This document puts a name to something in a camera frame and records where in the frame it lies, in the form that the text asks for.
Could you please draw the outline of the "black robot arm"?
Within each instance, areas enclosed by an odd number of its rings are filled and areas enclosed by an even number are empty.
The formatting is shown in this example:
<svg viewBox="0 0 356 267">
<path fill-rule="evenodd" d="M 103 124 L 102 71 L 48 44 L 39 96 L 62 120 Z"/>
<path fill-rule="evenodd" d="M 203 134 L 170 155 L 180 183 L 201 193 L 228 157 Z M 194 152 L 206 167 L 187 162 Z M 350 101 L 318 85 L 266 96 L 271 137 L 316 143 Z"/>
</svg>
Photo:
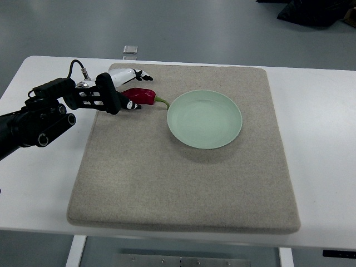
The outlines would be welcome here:
<svg viewBox="0 0 356 267">
<path fill-rule="evenodd" d="M 79 88 L 68 75 L 29 91 L 24 106 L 1 116 L 1 158 L 20 147 L 46 147 L 76 123 L 67 109 L 89 108 L 115 115 L 122 108 L 122 96 L 105 72 L 94 85 Z"/>
</svg>

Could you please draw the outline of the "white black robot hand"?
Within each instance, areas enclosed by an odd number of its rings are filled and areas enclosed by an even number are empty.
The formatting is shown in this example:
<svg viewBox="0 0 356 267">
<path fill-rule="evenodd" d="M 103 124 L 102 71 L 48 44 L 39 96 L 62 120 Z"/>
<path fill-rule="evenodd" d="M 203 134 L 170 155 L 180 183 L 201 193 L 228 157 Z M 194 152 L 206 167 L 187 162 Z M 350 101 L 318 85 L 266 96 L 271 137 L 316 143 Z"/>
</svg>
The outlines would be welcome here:
<svg viewBox="0 0 356 267">
<path fill-rule="evenodd" d="M 112 82 L 115 88 L 120 87 L 132 80 L 138 81 L 152 81 L 153 78 L 143 70 L 136 70 L 132 68 L 117 68 L 108 71 L 108 74 L 112 78 Z M 125 110 L 139 110 L 142 109 L 141 105 L 133 102 L 122 93 L 117 92 L 120 100 L 121 108 Z"/>
</svg>

